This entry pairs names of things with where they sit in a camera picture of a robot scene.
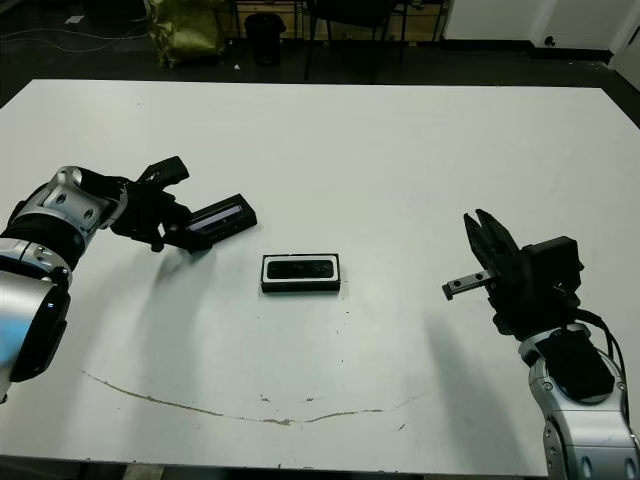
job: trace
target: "wall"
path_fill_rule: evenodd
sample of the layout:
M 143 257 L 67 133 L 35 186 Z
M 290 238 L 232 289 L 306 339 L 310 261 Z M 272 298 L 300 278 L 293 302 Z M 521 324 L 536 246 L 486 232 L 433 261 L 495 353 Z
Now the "wall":
M 545 0 L 454 0 L 448 40 L 529 40 Z
M 551 35 L 556 48 L 608 50 L 636 0 L 557 0 L 545 28 L 532 38 L 542 46 Z
M 454 0 L 447 40 L 530 40 L 556 48 L 615 51 L 640 0 Z
M 640 24 L 640 0 L 636 0 L 635 3 L 631 5 L 629 13 L 627 13 L 625 20 L 622 22 L 622 26 L 613 38 L 609 49 L 613 53 L 619 53 L 624 50 L 638 24 Z

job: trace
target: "trash can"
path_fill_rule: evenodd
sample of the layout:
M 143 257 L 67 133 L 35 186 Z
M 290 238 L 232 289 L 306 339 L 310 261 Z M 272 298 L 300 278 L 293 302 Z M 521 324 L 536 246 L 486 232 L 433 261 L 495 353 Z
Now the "trash can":
M 280 34 L 287 28 L 275 13 L 254 13 L 244 21 L 257 65 L 280 63 Z

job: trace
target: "bag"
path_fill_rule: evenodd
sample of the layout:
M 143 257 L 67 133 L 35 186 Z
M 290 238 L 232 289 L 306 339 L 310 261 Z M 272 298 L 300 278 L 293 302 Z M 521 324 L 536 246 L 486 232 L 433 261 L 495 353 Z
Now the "bag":
M 224 51 L 224 36 L 216 7 L 222 0 L 146 0 L 149 35 L 160 66 L 170 68 L 188 61 L 217 57 Z

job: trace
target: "scratch mark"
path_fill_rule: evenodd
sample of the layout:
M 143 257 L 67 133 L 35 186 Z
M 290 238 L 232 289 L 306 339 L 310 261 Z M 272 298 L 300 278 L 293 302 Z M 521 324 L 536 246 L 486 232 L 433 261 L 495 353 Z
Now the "scratch mark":
M 374 409 L 366 409 L 366 410 L 353 410 L 352 412 L 336 412 L 330 413 L 328 415 L 322 415 L 321 417 L 312 418 L 311 420 L 304 420 L 303 423 L 315 423 L 320 420 L 326 420 L 327 418 L 333 417 L 344 417 L 346 415 L 357 415 L 359 413 L 382 413 L 384 410 L 380 410 L 379 408 Z
M 212 417 L 222 417 L 222 418 L 227 418 L 230 420 L 242 420 L 245 422 L 258 422 L 258 423 L 273 423 L 275 425 L 281 425 L 284 427 L 289 427 L 293 424 L 303 424 L 303 423 L 315 423 L 315 422 L 320 422 L 322 420 L 327 420 L 329 418 L 334 418 L 334 417 L 344 417 L 344 416 L 349 416 L 349 415 L 359 415 L 361 413 L 385 413 L 385 412 L 393 412 L 395 410 L 398 410 L 399 408 L 405 406 L 406 404 L 413 402 L 423 396 L 425 396 L 427 394 L 427 392 L 422 392 L 418 395 L 414 395 L 413 397 L 408 398 L 407 400 L 405 400 L 402 403 L 399 403 L 398 405 L 396 405 L 393 408 L 389 408 L 386 410 L 380 409 L 380 408 L 371 408 L 371 409 L 363 409 L 363 410 L 352 410 L 352 411 L 346 411 L 346 412 L 335 412 L 335 413 L 329 413 L 327 415 L 322 415 L 320 417 L 315 417 L 315 418 L 311 418 L 308 420 L 296 420 L 296 419 L 291 419 L 291 418 L 284 418 L 281 420 L 278 420 L 276 418 L 251 418 L 251 417 L 243 417 L 243 416 L 238 416 L 238 415 L 226 415 L 224 413 L 220 413 L 220 412 L 215 412 L 213 410 L 205 410 L 204 408 L 197 408 L 197 407 L 190 407 L 188 405 L 183 405 L 181 403 L 175 403 L 175 402 L 170 402 L 168 400 L 160 400 L 159 398 L 155 398 L 152 397 L 151 395 L 140 395 L 139 393 L 135 393 L 135 392 L 130 392 L 129 390 L 125 390 L 124 388 L 118 387 L 112 383 L 107 382 L 106 380 L 103 380 L 101 378 L 98 377 L 94 377 L 93 375 L 91 375 L 89 372 L 87 372 L 86 370 L 82 370 L 82 373 L 84 373 L 87 377 L 91 378 L 92 380 L 95 380 L 98 383 L 101 383 L 102 385 L 104 385 L 105 387 L 108 387 L 112 390 L 115 390 L 116 392 L 120 392 L 124 395 L 127 395 L 129 397 L 132 398 L 137 398 L 139 400 L 144 400 L 146 402 L 150 402 L 150 403 L 156 403 L 158 405 L 166 405 L 168 407 L 175 407 L 175 408 L 180 408 L 182 410 L 187 410 L 190 412 L 194 412 L 194 413 L 202 413 L 205 415 L 210 415 Z

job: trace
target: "chair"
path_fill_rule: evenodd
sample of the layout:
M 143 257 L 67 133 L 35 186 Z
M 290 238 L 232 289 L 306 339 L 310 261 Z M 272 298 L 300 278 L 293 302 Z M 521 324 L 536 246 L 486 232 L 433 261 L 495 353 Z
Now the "chair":
M 382 27 L 382 36 L 380 37 L 380 47 L 382 47 L 382 42 L 389 27 L 389 18 L 397 3 L 398 0 L 307 0 L 307 8 L 311 19 L 311 35 L 304 79 L 309 79 L 311 58 L 316 38 L 316 26 L 319 19 L 327 22 L 329 43 L 332 40 L 331 22 L 371 28 L 373 31 L 372 40 L 375 40 L 376 30 Z
M 438 8 L 438 18 L 436 19 L 436 26 L 433 29 L 433 38 L 431 39 L 432 42 L 436 41 L 436 35 L 438 34 L 438 27 L 440 26 L 440 19 L 442 18 L 445 1 L 446 0 L 422 0 L 423 5 L 439 5 L 440 6 L 440 8 Z

